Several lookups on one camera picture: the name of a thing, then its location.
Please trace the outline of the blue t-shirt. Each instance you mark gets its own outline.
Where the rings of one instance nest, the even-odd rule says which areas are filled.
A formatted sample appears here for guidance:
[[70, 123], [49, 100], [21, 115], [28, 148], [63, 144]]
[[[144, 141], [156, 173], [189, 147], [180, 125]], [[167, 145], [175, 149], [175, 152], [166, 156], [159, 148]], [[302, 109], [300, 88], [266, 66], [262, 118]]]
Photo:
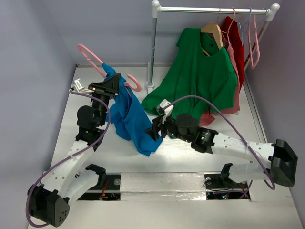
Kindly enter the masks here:
[[110, 107], [106, 121], [115, 126], [116, 134], [124, 140], [133, 141], [137, 151], [145, 156], [155, 152], [163, 139], [154, 141], [146, 129], [152, 127], [144, 108], [130, 88], [126, 88], [126, 80], [120, 78], [120, 90], [114, 98], [114, 104]]

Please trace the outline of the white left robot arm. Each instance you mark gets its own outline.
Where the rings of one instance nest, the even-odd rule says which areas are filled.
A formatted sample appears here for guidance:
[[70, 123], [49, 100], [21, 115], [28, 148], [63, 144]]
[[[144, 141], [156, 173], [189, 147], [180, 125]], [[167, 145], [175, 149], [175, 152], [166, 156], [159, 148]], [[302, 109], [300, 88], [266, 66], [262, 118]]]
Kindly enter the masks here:
[[102, 143], [110, 125], [109, 101], [118, 96], [121, 74], [115, 73], [104, 81], [91, 83], [84, 88], [79, 79], [69, 90], [71, 94], [90, 98], [90, 105], [77, 111], [78, 133], [65, 158], [50, 169], [29, 188], [26, 201], [26, 218], [30, 225], [32, 217], [44, 222], [44, 226], [59, 227], [68, 216], [71, 205], [89, 189], [107, 186], [106, 170], [95, 164], [84, 166], [87, 159]]

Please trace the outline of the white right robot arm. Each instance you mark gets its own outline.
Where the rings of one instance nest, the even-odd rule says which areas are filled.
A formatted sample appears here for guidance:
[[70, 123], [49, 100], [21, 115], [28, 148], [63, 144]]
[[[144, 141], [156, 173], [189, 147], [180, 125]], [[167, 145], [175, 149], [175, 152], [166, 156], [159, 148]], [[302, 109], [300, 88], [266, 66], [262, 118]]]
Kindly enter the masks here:
[[145, 131], [154, 141], [172, 136], [191, 144], [200, 153], [232, 156], [246, 164], [226, 163], [219, 175], [224, 187], [247, 180], [271, 180], [275, 184], [292, 187], [298, 157], [290, 145], [281, 139], [275, 143], [255, 143], [229, 137], [212, 129], [201, 127], [189, 114], [177, 118], [161, 115]]

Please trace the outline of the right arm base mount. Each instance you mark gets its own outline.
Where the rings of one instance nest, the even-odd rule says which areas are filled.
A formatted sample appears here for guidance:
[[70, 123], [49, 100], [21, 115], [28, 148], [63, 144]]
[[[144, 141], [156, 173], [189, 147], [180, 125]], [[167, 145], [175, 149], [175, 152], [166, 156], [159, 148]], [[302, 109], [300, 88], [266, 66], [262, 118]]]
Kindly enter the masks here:
[[205, 173], [203, 186], [207, 200], [251, 199], [247, 182], [236, 183], [228, 177], [232, 165], [225, 164], [219, 173]]

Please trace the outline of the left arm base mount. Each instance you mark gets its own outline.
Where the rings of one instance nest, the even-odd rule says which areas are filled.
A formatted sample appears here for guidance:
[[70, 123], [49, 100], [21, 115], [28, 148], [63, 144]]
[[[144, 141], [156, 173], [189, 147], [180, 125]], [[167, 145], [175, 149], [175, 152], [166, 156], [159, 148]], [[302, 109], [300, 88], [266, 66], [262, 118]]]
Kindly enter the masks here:
[[121, 199], [121, 173], [107, 173], [106, 169], [95, 164], [86, 168], [99, 175], [95, 186], [86, 191], [78, 200], [80, 201], [117, 201]]

